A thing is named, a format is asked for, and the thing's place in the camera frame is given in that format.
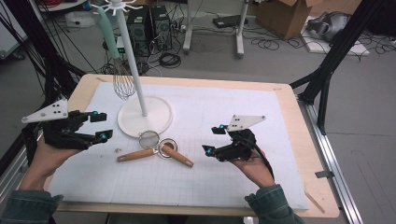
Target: round white base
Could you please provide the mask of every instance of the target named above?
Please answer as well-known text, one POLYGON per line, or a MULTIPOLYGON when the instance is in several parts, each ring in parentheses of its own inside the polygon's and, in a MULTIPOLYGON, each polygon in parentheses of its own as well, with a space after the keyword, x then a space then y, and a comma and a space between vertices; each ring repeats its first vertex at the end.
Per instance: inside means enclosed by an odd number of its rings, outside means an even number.
POLYGON ((148 130, 163 133, 172 122, 172 109, 165 100, 146 96, 145 102, 148 110, 146 117, 143 117, 137 98, 127 102, 120 110, 118 116, 120 128, 132 137, 139 137, 139 134, 148 130))

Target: computer tower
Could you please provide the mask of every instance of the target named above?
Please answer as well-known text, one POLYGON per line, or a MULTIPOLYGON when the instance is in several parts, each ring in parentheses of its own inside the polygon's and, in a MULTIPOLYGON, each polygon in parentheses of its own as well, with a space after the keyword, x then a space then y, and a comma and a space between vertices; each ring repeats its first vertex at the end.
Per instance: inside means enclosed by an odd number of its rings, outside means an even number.
POLYGON ((149 7, 146 5, 137 7, 141 8, 129 11, 126 26, 131 37, 134 55, 148 57, 150 55, 149 43, 153 38, 149 7))
POLYGON ((172 48, 170 19, 165 6, 151 7, 154 38, 158 50, 172 48))

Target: whisk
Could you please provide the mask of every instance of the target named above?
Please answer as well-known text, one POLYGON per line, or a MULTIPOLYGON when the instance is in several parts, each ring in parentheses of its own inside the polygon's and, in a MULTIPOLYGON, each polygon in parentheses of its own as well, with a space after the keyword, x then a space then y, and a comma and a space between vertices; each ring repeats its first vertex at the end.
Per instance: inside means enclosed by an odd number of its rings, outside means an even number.
POLYGON ((105 38, 108 51, 114 61, 115 72, 113 76, 114 92, 122 99, 128 100, 135 92, 134 78, 131 73, 125 68, 120 60, 120 54, 116 46, 113 30, 111 28, 110 20, 108 19, 105 11, 99 7, 100 20, 98 22, 102 34, 105 38))

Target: gray floor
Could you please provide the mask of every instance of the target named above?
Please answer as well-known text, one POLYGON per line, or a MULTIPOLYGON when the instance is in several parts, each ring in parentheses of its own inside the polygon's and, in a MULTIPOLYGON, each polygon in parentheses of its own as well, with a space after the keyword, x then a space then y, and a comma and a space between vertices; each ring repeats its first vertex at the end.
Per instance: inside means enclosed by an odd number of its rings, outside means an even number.
MULTIPOLYGON (((194 22, 213 27, 210 17, 194 22)), ((95 68, 103 64, 102 37, 96 27, 73 30, 73 41, 95 68)), ((291 83, 313 72, 325 55, 308 53, 279 42, 276 51, 260 49, 244 40, 245 57, 235 56, 232 35, 197 32, 192 51, 180 52, 182 64, 175 69, 159 67, 163 77, 242 80, 291 83)), ((91 68, 64 41, 72 63, 84 70, 91 68)), ((330 89, 326 128, 346 182, 364 223, 391 224, 396 220, 396 52, 369 57, 348 56, 336 70, 330 89)), ((159 73, 152 69, 148 76, 159 73)), ((0 62, 0 153, 12 143, 22 125, 21 117, 34 112, 43 102, 39 83, 28 60, 0 62)), ((58 223, 103 223, 105 214, 56 214, 58 223)), ((307 223, 346 223, 336 219, 312 218, 307 223)))

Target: human hand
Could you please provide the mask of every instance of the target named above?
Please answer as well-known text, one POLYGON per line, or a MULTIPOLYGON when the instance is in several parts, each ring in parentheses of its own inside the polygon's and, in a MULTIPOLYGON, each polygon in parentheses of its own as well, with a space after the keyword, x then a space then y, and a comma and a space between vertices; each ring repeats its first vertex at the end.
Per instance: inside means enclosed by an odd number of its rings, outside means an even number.
POLYGON ((47 145, 44 137, 37 143, 35 157, 23 177, 20 190, 42 190, 47 177, 55 173, 68 158, 78 154, 78 149, 59 149, 47 145))
POLYGON ((272 178, 268 167, 256 151, 251 154, 248 161, 237 160, 231 161, 231 163, 238 167, 259 188, 266 188, 275 184, 275 180, 272 178))

